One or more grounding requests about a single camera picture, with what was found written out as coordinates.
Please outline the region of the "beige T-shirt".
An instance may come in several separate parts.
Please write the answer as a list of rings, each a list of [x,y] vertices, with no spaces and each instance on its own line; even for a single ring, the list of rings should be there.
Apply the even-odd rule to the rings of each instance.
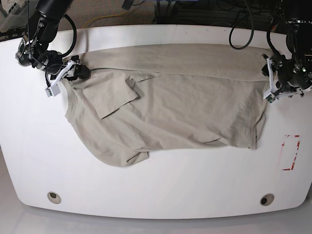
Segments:
[[[217,44],[88,52],[82,62],[91,76],[62,81],[66,118],[110,166],[134,165],[158,150],[255,149],[266,120],[264,53]]]

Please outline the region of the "red tape rectangle marking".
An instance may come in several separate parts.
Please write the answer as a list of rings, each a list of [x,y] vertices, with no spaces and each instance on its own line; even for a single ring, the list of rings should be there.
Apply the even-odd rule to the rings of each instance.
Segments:
[[[280,166],[282,171],[292,171],[300,146],[300,135],[285,135],[281,149]]]

